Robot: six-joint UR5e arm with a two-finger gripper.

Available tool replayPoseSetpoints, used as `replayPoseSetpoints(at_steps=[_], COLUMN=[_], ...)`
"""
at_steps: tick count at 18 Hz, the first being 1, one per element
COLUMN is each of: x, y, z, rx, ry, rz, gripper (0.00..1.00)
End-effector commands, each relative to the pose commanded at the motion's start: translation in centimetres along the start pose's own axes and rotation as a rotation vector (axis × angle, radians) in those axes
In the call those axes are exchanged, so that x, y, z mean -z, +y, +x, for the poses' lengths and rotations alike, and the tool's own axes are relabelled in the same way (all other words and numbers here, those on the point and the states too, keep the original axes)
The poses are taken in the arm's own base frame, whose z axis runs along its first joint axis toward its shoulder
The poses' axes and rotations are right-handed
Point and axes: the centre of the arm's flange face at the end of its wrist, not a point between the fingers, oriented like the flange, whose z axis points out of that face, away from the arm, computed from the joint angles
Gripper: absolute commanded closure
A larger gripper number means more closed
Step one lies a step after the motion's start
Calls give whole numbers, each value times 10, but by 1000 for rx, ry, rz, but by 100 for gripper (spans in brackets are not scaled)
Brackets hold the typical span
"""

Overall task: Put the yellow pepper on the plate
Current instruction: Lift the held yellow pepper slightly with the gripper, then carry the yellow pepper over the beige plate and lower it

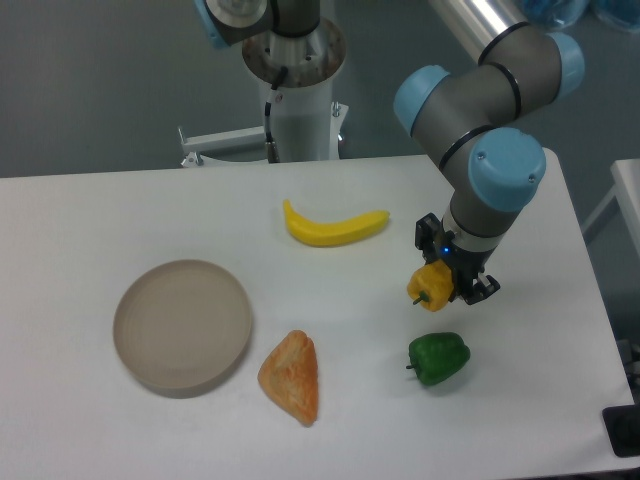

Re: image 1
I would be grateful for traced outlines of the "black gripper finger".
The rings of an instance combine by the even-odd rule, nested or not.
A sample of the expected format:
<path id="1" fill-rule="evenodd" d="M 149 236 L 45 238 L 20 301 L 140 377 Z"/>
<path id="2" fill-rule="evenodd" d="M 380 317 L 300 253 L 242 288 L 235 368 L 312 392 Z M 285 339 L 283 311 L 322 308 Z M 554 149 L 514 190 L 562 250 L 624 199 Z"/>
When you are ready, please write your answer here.
<path id="1" fill-rule="evenodd" d="M 416 222 L 415 246 L 426 262 L 436 262 L 441 258 L 441 221 L 434 213 L 429 213 Z"/>
<path id="2" fill-rule="evenodd" d="M 474 305 L 491 297 L 500 290 L 500 283 L 491 275 L 479 273 L 463 288 L 462 298 L 467 305 Z"/>

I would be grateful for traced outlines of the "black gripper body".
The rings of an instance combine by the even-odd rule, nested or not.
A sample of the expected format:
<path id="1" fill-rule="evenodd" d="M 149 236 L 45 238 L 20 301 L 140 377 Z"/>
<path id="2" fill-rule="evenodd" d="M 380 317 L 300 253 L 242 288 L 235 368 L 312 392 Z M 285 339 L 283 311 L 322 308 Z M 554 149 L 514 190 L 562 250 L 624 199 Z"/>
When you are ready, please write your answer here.
<path id="1" fill-rule="evenodd" d="M 449 299 L 462 299 L 462 291 L 471 280 L 477 278 L 479 273 L 484 273 L 484 267 L 490 257 L 490 251 L 473 252 L 465 250 L 453 243 L 452 231 L 442 228 L 441 260 L 451 269 L 454 283 L 454 291 Z"/>

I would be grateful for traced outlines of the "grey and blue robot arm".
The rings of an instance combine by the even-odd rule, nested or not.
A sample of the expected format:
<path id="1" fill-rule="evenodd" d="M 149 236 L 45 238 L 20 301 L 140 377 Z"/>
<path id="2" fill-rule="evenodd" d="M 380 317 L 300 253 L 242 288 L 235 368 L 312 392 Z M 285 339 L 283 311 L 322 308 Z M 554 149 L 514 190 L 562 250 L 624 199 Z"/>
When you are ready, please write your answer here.
<path id="1" fill-rule="evenodd" d="M 512 127 L 520 116 L 574 91 L 585 62 L 575 40 L 531 26 L 508 1 L 437 1 L 434 10 L 476 67 L 453 76 L 425 66 L 399 87 L 394 113 L 453 187 L 442 216 L 415 227 L 424 265 L 407 291 L 438 311 L 455 299 L 475 304 L 499 289 L 486 261 L 545 174 L 546 156 Z M 242 48 L 261 93 L 260 137 L 271 163 L 326 160 L 331 83 L 346 56 L 340 30 L 316 1 L 199 1 L 196 11 L 217 48 Z"/>

